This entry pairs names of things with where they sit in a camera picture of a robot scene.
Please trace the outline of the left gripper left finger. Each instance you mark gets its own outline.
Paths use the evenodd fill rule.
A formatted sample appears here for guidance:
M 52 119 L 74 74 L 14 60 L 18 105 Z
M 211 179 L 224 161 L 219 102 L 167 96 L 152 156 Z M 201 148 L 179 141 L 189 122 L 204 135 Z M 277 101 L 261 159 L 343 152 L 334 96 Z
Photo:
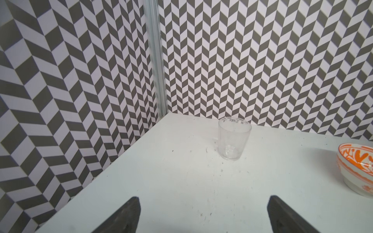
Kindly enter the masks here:
M 135 233 L 140 214 L 139 197 L 132 197 L 92 233 Z

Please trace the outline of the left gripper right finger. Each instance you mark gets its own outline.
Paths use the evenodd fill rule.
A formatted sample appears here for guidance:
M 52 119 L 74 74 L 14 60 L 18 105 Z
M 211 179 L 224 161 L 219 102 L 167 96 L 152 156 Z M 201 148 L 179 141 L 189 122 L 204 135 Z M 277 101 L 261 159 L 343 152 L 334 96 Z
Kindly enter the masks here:
M 276 195 L 270 197 L 267 211 L 274 233 L 319 233 Z

